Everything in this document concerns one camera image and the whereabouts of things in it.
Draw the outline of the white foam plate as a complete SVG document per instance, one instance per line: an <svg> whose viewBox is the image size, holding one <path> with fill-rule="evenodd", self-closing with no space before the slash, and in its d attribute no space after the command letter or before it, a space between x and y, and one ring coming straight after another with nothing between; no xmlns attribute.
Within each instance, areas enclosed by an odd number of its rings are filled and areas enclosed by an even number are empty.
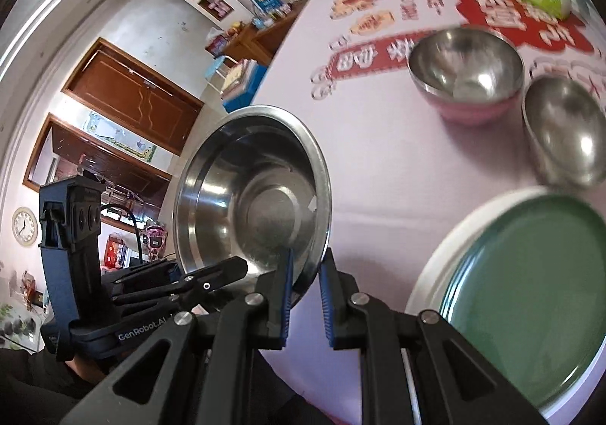
<svg viewBox="0 0 606 425"><path fill-rule="evenodd" d="M511 190L491 198L469 213L446 235L427 261L409 297L406 311L416 314L426 308L439 309L461 256L487 226L515 205L531 198L540 198L550 192L550 188L539 185ZM600 346L581 377L554 402L541 410L548 423L572 423L589 403L604 372L605 347Z"/></svg>

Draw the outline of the wide shallow steel bowl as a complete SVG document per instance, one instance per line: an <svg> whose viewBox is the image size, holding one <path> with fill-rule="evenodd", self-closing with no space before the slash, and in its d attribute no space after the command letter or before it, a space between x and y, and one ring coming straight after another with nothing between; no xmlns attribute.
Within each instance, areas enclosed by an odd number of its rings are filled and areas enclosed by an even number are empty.
<svg viewBox="0 0 606 425"><path fill-rule="evenodd" d="M173 201L173 246L185 273L238 256L247 293L283 254L293 256L293 300L316 277L329 244L328 165L309 128L270 105L233 111L190 157Z"/></svg>

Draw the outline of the green round plate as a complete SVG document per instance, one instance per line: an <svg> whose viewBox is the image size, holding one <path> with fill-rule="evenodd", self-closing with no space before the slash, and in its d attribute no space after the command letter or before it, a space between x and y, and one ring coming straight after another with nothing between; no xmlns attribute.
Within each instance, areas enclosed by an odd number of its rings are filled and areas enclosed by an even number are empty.
<svg viewBox="0 0 606 425"><path fill-rule="evenodd" d="M540 195L496 218L463 254L440 314L537 409L590 367L605 338L605 222Z"/></svg>

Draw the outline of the blue plastic stool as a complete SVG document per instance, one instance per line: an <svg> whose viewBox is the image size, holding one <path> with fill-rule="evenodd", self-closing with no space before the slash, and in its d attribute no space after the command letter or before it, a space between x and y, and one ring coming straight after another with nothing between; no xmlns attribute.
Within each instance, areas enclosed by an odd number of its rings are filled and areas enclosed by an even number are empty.
<svg viewBox="0 0 606 425"><path fill-rule="evenodd" d="M266 72L267 67L258 63L241 84L226 93L221 93L222 104L228 114L251 105Z"/></svg>

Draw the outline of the brown wooden door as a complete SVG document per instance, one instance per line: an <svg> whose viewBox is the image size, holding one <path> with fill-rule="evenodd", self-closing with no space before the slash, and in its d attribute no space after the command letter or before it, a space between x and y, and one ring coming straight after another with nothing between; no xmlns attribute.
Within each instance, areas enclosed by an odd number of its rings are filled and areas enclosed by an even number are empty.
<svg viewBox="0 0 606 425"><path fill-rule="evenodd" d="M176 156L203 107L200 99L101 37L62 91Z"/></svg>

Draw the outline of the stack of books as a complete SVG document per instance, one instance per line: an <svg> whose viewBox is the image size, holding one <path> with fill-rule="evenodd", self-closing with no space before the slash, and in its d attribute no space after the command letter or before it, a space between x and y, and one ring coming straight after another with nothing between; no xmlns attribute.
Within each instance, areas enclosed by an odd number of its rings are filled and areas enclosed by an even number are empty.
<svg viewBox="0 0 606 425"><path fill-rule="evenodd" d="M241 84L250 73L258 66L255 60L242 59L237 65L231 67L226 75L224 76L223 85L221 88L222 93L226 93L231 89Z"/></svg>

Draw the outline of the light blue stool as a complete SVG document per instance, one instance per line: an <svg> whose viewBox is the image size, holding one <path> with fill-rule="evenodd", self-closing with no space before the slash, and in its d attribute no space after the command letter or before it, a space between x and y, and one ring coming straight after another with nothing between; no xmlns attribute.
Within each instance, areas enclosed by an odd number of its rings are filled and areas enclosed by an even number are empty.
<svg viewBox="0 0 606 425"><path fill-rule="evenodd" d="M230 56L221 55L216 57L205 71L205 82L215 91L221 93L227 73L235 65L237 65L237 61Z"/></svg>

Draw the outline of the pink printed tablecloth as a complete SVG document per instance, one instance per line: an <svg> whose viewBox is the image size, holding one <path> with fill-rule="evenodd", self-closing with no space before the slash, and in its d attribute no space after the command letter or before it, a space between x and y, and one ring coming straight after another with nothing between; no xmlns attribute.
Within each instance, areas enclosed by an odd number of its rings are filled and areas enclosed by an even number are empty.
<svg viewBox="0 0 606 425"><path fill-rule="evenodd" d="M448 123L409 74L416 36L462 24L511 40L527 75L567 72L605 94L605 28L579 13L552 23L516 0L309 0L256 96L319 142L336 263L398 311L451 229L536 182L519 109L484 127Z"/></svg>

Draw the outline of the wooden tv cabinet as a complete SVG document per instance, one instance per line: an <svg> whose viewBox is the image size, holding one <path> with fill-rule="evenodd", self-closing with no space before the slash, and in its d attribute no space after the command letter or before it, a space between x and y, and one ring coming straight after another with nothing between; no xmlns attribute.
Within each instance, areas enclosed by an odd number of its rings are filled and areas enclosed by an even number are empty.
<svg viewBox="0 0 606 425"><path fill-rule="evenodd" d="M258 30L252 24L244 26L244 29L230 40L223 54L234 60L251 59L269 66L298 15L299 12L294 11L264 30Z"/></svg>

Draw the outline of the small deep steel bowl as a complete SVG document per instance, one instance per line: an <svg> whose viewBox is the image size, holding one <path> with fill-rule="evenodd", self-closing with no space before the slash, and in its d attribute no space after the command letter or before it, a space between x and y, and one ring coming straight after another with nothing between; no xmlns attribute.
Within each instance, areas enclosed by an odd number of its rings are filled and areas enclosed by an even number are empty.
<svg viewBox="0 0 606 425"><path fill-rule="evenodd" d="M585 87L561 75L540 75L528 86L521 111L542 183L587 189L605 180L605 112Z"/></svg>

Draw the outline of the pink-bottomed steel bowl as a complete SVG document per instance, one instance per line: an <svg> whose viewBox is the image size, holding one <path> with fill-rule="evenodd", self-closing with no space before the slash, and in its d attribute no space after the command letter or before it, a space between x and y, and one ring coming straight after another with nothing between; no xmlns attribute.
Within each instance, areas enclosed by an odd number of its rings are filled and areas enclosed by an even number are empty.
<svg viewBox="0 0 606 425"><path fill-rule="evenodd" d="M419 40L408 68L425 101L444 120L465 126L501 118L525 81L515 46L496 31L475 26L446 28Z"/></svg>

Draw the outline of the round wall clock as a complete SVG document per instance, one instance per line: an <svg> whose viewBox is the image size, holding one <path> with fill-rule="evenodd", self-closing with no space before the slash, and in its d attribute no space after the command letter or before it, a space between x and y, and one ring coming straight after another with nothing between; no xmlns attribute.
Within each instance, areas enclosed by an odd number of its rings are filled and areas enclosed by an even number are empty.
<svg viewBox="0 0 606 425"><path fill-rule="evenodd" d="M31 247L38 237L38 220L29 208L17 208L12 215L11 230L21 246Z"/></svg>

